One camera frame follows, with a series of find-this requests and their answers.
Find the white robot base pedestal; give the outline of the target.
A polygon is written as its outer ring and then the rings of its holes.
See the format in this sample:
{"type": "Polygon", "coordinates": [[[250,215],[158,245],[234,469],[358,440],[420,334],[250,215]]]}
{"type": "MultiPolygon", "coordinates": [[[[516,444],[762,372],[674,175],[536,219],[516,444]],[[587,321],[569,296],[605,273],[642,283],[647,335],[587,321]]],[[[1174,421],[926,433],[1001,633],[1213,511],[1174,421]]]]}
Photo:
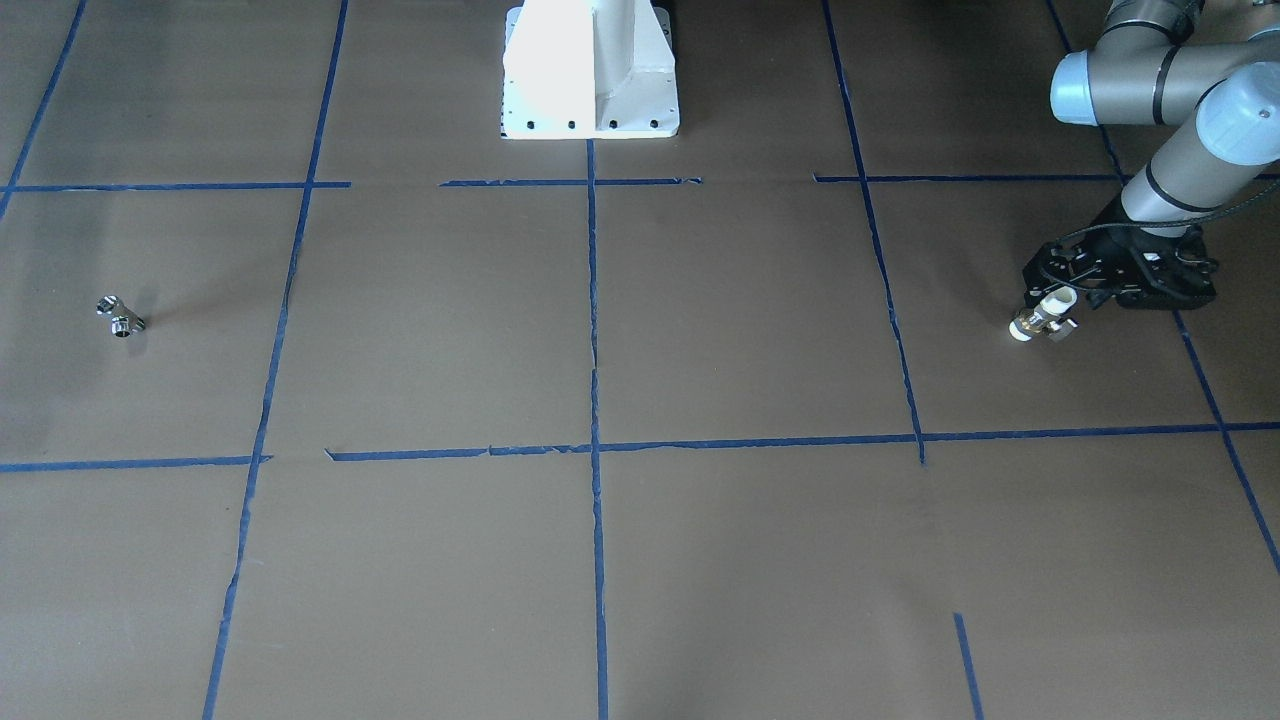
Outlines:
{"type": "Polygon", "coordinates": [[[668,1],[524,1],[506,13],[502,65],[502,138],[678,133],[668,1]]]}

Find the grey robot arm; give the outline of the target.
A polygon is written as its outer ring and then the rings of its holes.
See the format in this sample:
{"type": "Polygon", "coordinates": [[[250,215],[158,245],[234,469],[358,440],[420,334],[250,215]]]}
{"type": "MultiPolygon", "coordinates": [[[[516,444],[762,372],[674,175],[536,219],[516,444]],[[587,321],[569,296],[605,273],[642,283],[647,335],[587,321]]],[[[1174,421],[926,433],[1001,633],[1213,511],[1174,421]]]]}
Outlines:
{"type": "Polygon", "coordinates": [[[1068,54],[1050,88],[1078,126],[1172,129],[1085,228],[1024,266],[1024,302],[1108,300],[1176,311],[1216,297],[1206,223],[1277,160],[1277,4],[1242,1],[1239,40],[1193,44],[1202,1],[1115,1],[1096,45],[1068,54]]]}

